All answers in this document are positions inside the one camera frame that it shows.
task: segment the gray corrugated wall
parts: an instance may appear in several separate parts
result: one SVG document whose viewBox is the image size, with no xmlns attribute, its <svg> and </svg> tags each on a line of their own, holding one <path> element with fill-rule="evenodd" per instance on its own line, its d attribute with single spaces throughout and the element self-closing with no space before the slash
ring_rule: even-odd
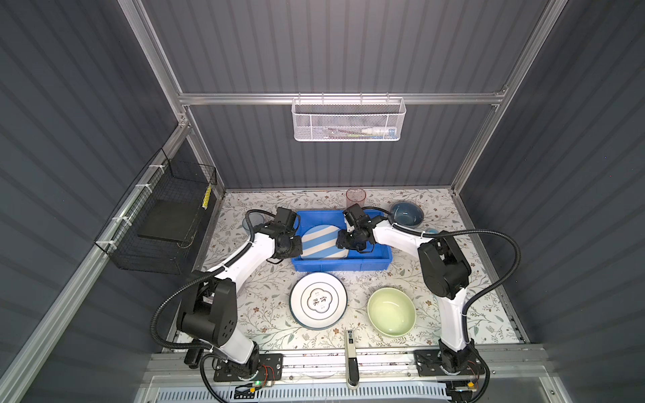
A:
<svg viewBox="0 0 645 403">
<path fill-rule="evenodd" d="M 643 21 L 643 1 L 570 1 L 462 192 L 522 246 L 506 289 L 577 402 L 645 393 Z"/>
<path fill-rule="evenodd" d="M 501 90 L 545 0 L 149 1 L 183 92 Z M 408 106 L 395 143 L 298 143 L 283 106 L 194 106 L 226 187 L 449 185 L 487 106 Z"/>
<path fill-rule="evenodd" d="M 175 126 L 116 2 L 0 1 L 0 373 Z M 125 401 L 153 351 L 146 310 L 174 282 L 108 267 L 25 401 L 99 381 Z"/>
<path fill-rule="evenodd" d="M 545 0 L 145 0 L 184 92 L 500 90 Z"/>
<path fill-rule="evenodd" d="M 450 185 L 488 105 L 411 105 L 400 141 L 293 139 L 290 106 L 192 106 L 226 187 Z"/>
</svg>

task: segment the plate rim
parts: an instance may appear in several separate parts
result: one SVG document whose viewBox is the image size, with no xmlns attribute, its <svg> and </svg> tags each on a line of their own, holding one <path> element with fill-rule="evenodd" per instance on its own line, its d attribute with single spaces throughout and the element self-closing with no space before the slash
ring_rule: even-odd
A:
<svg viewBox="0 0 645 403">
<path fill-rule="evenodd" d="M 318 274 L 318 273 L 322 273 L 322 274 L 330 275 L 330 276 L 332 276 L 333 278 L 335 278 L 336 280 L 338 280 L 338 282 L 339 282 L 339 283 L 341 284 L 341 286 L 342 286 L 342 290 L 345 292 L 345 308 L 343 309 L 341 316 L 340 316 L 340 317 L 339 317 L 339 318 L 338 318 L 334 323 L 330 324 L 329 326 L 327 326 L 327 327 L 325 327 L 325 328 L 311 328 L 311 327 L 309 327 L 309 326 L 307 326 L 307 325 L 303 324 L 301 321 L 299 321 L 299 320 L 298 320 L 298 318 L 297 318 L 297 317 L 295 317 L 295 315 L 293 314 L 293 308 L 291 307 L 291 296 L 293 295 L 293 291 L 294 291 L 294 289 L 295 289 L 296 284 L 298 284 L 299 282 L 301 282 L 301 281 L 303 280 L 303 278 L 305 278 L 305 277 L 307 277 L 307 276 L 310 276 L 310 275 L 312 275 L 312 274 Z M 345 284 L 343 284 L 343 283 L 342 283 L 342 281 L 340 281 L 340 280 L 338 279 L 338 277 L 336 277 L 336 276 L 335 276 L 335 275 L 333 275 L 333 274 L 329 274 L 329 273 L 328 273 L 328 272 L 326 272 L 326 271 L 313 271 L 313 272 L 311 272 L 311 273 L 309 273 L 309 274 L 307 274 L 307 275 L 302 276 L 302 278 L 300 278 L 300 280 L 298 280 L 298 281 L 296 281 L 296 282 L 295 282 L 295 284 L 294 284 L 294 285 L 293 285 L 293 287 L 291 288 L 291 292 L 289 292 L 289 311 L 291 312 L 291 317 L 292 317 L 292 318 L 296 321 L 296 323 L 298 323 L 300 326 L 302 326 L 302 327 L 304 327 L 304 328 L 306 328 L 306 329 L 309 329 L 309 330 L 325 330 L 325 329 L 329 329 L 330 327 L 332 327 L 332 326 L 334 326 L 335 324 L 337 324 L 337 323 L 342 319 L 342 317 L 343 317 L 343 316 L 345 316 L 345 313 L 347 312 L 347 305 L 348 305 L 348 302 L 349 302 L 349 297 L 347 296 L 347 289 L 345 288 Z"/>
</svg>

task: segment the vent grille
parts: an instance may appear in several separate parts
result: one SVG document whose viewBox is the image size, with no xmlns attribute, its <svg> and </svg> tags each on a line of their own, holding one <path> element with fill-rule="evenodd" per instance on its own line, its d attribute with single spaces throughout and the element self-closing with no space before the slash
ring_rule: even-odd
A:
<svg viewBox="0 0 645 403">
<path fill-rule="evenodd" d="M 446 394 L 446 385 L 438 382 L 361 382 L 356 390 L 349 390 L 345 384 L 292 384 L 276 385 L 260 389 L 254 398 L 233 399 L 233 386 L 215 386 L 214 390 L 229 402 L 284 402 L 306 400 L 373 400 L 395 398 L 425 398 L 451 400 Z M 159 388 L 157 403 L 211 403 L 216 400 L 206 388 Z"/>
</svg>

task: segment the white plate with chinese characters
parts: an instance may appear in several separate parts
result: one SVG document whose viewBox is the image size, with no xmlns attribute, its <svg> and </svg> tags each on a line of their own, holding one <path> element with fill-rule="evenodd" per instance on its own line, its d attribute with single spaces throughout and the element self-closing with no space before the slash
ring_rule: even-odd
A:
<svg viewBox="0 0 645 403">
<path fill-rule="evenodd" d="M 329 273 L 307 274 L 291 290 L 289 305 L 294 319 L 312 330 L 323 330 L 340 320 L 347 308 L 347 291 Z"/>
</svg>

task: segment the light green bowl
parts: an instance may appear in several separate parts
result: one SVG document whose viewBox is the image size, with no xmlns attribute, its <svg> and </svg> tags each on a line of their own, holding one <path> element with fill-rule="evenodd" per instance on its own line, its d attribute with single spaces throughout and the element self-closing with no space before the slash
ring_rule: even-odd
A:
<svg viewBox="0 0 645 403">
<path fill-rule="evenodd" d="M 367 315 L 380 334 L 396 339 L 407 335 L 417 322 L 412 300 L 396 288 L 381 288 L 367 303 Z"/>
</svg>

